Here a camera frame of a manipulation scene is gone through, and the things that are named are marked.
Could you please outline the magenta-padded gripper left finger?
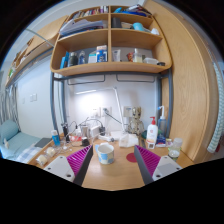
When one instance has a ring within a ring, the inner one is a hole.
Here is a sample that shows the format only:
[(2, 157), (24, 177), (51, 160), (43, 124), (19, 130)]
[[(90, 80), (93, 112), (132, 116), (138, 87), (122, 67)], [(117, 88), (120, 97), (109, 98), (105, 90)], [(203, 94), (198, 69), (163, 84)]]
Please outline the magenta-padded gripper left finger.
[(58, 156), (44, 170), (81, 186), (92, 156), (93, 146), (89, 145), (67, 157)]

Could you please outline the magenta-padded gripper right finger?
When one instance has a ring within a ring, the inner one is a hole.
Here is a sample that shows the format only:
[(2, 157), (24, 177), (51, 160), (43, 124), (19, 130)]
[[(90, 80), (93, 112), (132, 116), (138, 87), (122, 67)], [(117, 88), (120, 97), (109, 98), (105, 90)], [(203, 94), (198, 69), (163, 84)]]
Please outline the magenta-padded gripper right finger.
[(160, 157), (138, 145), (134, 146), (134, 156), (137, 160), (145, 185), (182, 169), (182, 167), (169, 156)]

